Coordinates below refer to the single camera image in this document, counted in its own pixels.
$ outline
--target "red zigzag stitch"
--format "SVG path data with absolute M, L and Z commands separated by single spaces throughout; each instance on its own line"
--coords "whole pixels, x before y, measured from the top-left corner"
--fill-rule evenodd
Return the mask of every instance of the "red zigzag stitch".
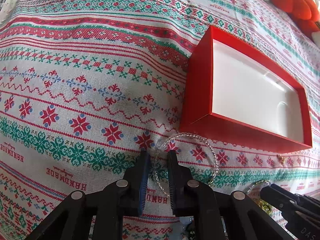
M 78 103 L 78 105 L 79 105 L 80 107 L 85 107 L 85 106 L 87 106 L 87 105 L 91 105 L 92 108 L 93 108 L 95 111 L 97 111 L 97 112 L 101 111 L 102 109 L 106 109 L 110 115 L 116 115 L 116 114 L 118 114 L 118 113 L 121 113 L 121 114 L 125 117 L 125 119 L 127 119 L 127 120 L 131 120 L 131 119 L 133 119 L 134 117 L 137 117 L 137 118 L 140 120 L 140 122 L 143 123 L 143 124 L 146 124 L 146 123 L 149 123 L 149 122 L 153 122 L 157 128 L 160 128 L 160 127 L 163 126 L 164 129 L 165 129 L 167 132 L 170 132 L 170 131 L 172 131 L 172 130 L 177 131 L 175 128 L 171 128 L 171 129 L 167 128 L 164 123 L 162 123 L 161 125 L 158 125 L 157 122 L 156 122 L 156 120 L 153 119 L 153 118 L 150 118 L 150 119 L 148 119 L 148 120 L 146 120 L 146 121 L 143 121 L 143 120 L 141 119 L 141 117 L 140 117 L 139 115 L 137 115 L 137 114 L 134 114 L 134 115 L 131 115 L 131 116 L 127 116 L 127 115 L 124 113 L 123 110 L 118 110 L 118 111 L 112 113 L 112 112 L 110 111 L 109 107 L 107 107 L 107 106 L 102 106 L 102 107 L 100 107 L 100 108 L 96 108 L 96 107 L 94 106 L 93 102 L 90 102 L 90 101 L 86 102 L 86 103 L 83 105 L 83 104 L 81 104 L 81 103 L 79 102 L 78 98 L 76 98 L 76 97 L 73 97 L 73 98 L 71 98 L 70 100 L 66 100 L 66 98 L 64 97 L 64 94 L 62 94 L 62 93 L 59 93 L 59 94 L 57 94 L 56 96 L 53 96 L 50 90 L 46 90 L 46 91 L 44 91 L 44 92 L 40 92 L 40 91 L 39 91 L 39 88 L 37 88 L 37 87 L 34 88 L 33 90 L 30 90 L 30 87 L 29 87 L 29 86 L 26 86 L 25 88 L 22 88 L 22 85 L 21 85 L 21 84 L 19 84 L 17 87 L 15 86 L 15 84 L 12 84 L 11 86 L 9 86 L 9 83 L 4 84 L 4 82 L 2 82 L 2 83 L 0 84 L 0 86 L 2 86 L 3 88 L 5 88 L 7 85 L 8 85 L 8 88 L 9 88 L 9 89 L 11 89 L 12 87 L 14 87 L 14 90 L 17 90 L 17 89 L 20 87 L 20 88 L 21 88 L 21 91 L 24 91 L 25 89 L 28 88 L 28 90 L 29 90 L 30 93 L 32 93 L 32 92 L 35 91 L 35 90 L 38 90 L 38 94 L 39 94 L 40 96 L 42 96 L 42 95 L 44 95 L 45 93 L 48 92 L 48 93 L 50 94 L 50 98 L 55 99 L 55 98 L 61 96 L 61 97 L 63 98 L 63 100 L 64 100 L 65 103 L 70 103 L 71 101 L 75 100 L 75 101 L 77 101 L 77 103 Z
M 50 207 L 51 209 L 55 208 L 55 205 L 51 202 L 46 202 L 44 199 L 40 199 L 38 196 L 33 196 L 30 192 L 27 192 L 25 188 L 21 188 L 20 185 L 17 185 L 17 183 L 13 182 L 11 179 L 9 179 L 7 176 L 4 176 L 3 173 L 0 174 L 0 177 L 5 180 L 6 182 L 10 183 L 10 186 L 14 186 L 16 189 L 18 189 L 21 193 L 24 193 L 25 196 L 30 197 L 31 199 L 36 200 L 38 203 L 42 203 L 44 206 Z

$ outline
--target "red cardboard box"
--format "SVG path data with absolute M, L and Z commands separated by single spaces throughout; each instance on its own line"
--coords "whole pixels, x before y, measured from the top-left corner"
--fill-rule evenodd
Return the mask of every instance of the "red cardboard box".
M 213 26 L 189 59 L 179 130 L 277 153 L 312 148 L 304 88 L 269 57 Z

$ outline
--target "gold charm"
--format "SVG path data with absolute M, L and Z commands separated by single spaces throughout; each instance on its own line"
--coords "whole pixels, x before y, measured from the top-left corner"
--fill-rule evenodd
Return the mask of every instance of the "gold charm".
M 272 206 L 268 203 L 265 202 L 261 198 L 253 198 L 252 199 L 265 213 L 267 213 L 269 216 L 272 214 Z
M 281 165 L 284 165 L 284 162 L 285 162 L 285 159 L 284 157 L 280 156 L 279 154 L 277 154 L 277 158 L 278 158 L 278 161 L 280 162 Z

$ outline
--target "clear beaded bracelet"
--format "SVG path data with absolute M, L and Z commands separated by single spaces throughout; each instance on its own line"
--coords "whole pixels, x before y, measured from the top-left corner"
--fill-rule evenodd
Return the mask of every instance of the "clear beaded bracelet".
M 157 151 L 156 151 L 156 156 L 155 156 L 155 162 L 157 162 L 158 160 L 158 156 L 159 156 L 159 151 L 158 150 L 166 150 L 167 149 L 167 146 L 168 144 L 170 143 L 171 140 L 175 140 L 177 138 L 181 138 L 181 137 L 188 137 L 188 138 L 192 138 L 192 139 L 195 139 L 195 140 L 198 140 L 202 143 L 204 143 L 207 147 L 209 147 L 209 149 L 211 150 L 212 152 L 212 155 L 213 155 L 213 163 L 214 163 L 214 167 L 213 167 L 213 172 L 212 172 L 212 176 L 208 182 L 208 185 L 210 187 L 212 187 L 212 184 L 213 184 L 213 181 L 214 181 L 214 178 L 216 177 L 218 171 L 219 171 L 219 166 L 218 166 L 218 161 L 217 161 L 217 158 L 216 158 L 216 155 L 214 153 L 214 150 L 213 150 L 213 147 L 210 145 L 210 143 L 207 141 L 206 138 L 203 138 L 201 136 L 198 136 L 196 134 L 192 134 L 192 133 L 178 133 L 176 135 L 173 135 L 171 137 L 169 137 L 165 142 L 158 142 L 157 143 Z M 156 166 L 154 165 L 154 169 L 153 169 L 153 174 L 156 178 L 156 182 L 158 184 L 158 187 L 159 189 L 166 195 L 166 196 L 170 196 L 170 194 L 168 194 L 164 188 L 161 186 L 160 184 L 160 180 L 159 180 L 159 176 L 156 172 Z
M 244 191 L 244 193 L 246 193 L 247 195 L 250 193 L 250 191 L 255 187 L 257 186 L 258 184 L 262 184 L 262 183 L 265 183 L 267 186 L 270 186 L 271 185 L 271 182 L 268 181 L 268 180 L 265 180 L 265 179 L 261 179 L 261 180 L 258 180 L 254 183 L 252 183 L 250 185 L 250 187 L 247 189 L 247 191 Z M 267 203 L 266 201 L 264 201 L 263 199 L 261 198 L 252 198 L 252 200 L 264 211 L 266 212 L 269 216 L 272 215 L 272 207 L 269 203 Z

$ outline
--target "red snowflake pattern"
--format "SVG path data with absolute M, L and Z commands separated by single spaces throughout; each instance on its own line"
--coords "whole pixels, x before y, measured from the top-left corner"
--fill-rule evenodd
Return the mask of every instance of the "red snowflake pattern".
M 291 167 L 293 167 L 293 163 L 294 163 L 293 159 L 291 159 L 289 157 L 288 160 L 287 160 L 287 164 L 289 164 Z
M 248 6 L 247 6 L 246 3 L 243 3 L 242 6 L 243 6 L 244 9 L 246 9 L 246 10 L 248 9 Z
M 133 139 L 136 141 L 136 144 L 139 144 L 139 149 L 147 150 L 148 148 L 155 146 L 154 141 L 150 139 L 149 131 L 145 131 L 142 136 L 138 135 Z
M 236 0 L 230 0 L 233 4 L 236 4 L 237 1 Z
M 262 167 L 263 160 L 259 157 L 258 154 L 256 154 L 256 156 L 254 157 L 253 161 L 254 161 L 255 163 L 257 163 L 260 167 Z
M 229 156 L 226 155 L 223 149 L 221 149 L 217 154 L 217 161 L 220 162 L 221 166 L 225 166 L 229 160 Z
M 174 140 L 171 140 L 168 145 L 167 145 L 167 149 L 165 150 L 165 152 L 169 152 L 170 150 L 174 150 L 176 151 L 177 154 L 179 154 L 179 152 L 181 151 L 179 149 L 179 147 L 176 146 L 176 143 Z
M 271 166 L 271 167 L 274 167 L 276 165 L 275 161 L 273 159 L 271 159 L 271 157 L 269 157 L 267 159 L 267 163 Z
M 56 122 L 59 120 L 58 114 L 55 113 L 55 108 L 53 105 L 47 107 L 46 110 L 40 112 L 41 119 L 43 119 L 43 124 L 45 127 L 51 125 L 51 122 Z
M 13 95 L 10 96 L 9 99 L 7 99 L 4 102 L 4 111 L 7 112 L 10 108 L 12 108 L 14 106 L 14 101 L 13 101 Z
M 246 166 L 248 163 L 248 159 L 244 156 L 244 153 L 240 152 L 239 156 L 236 157 L 236 160 L 241 163 L 242 166 Z
M 53 76 L 53 75 L 57 75 L 57 71 L 54 69 L 54 70 L 51 70 L 51 71 L 49 71 L 49 73 L 48 73 L 49 75 L 51 75 L 51 76 Z
M 119 126 L 115 122 L 110 124 L 109 128 L 105 127 L 102 129 L 101 132 L 103 133 L 103 136 L 107 137 L 107 142 L 110 145 L 113 145 L 116 143 L 116 140 L 121 140 L 123 137 L 122 132 L 119 131 Z
M 299 158 L 299 156 L 297 158 L 297 163 L 299 164 L 299 166 L 301 166 L 301 159 Z
M 69 120 L 70 127 L 74 128 L 73 132 L 76 134 L 76 136 L 82 135 L 83 131 L 88 131 L 91 129 L 91 125 L 86 122 L 86 117 L 84 117 L 84 114 L 78 115 L 77 119 L 72 118 L 72 120 Z
M 196 157 L 196 160 L 200 163 L 203 161 L 203 159 L 207 158 L 207 155 L 202 150 L 201 146 L 199 144 L 196 145 L 196 148 L 190 151 L 192 153 L 193 157 Z
M 30 114 L 32 112 L 29 98 L 27 98 L 27 100 L 19 106 L 19 111 L 21 119 L 25 118 L 27 114 Z
M 44 86 L 45 86 L 46 88 L 48 88 L 48 87 L 50 87 L 50 86 L 52 85 L 52 82 L 50 82 L 50 81 L 48 80 L 48 81 L 44 81 L 43 84 L 44 84 Z

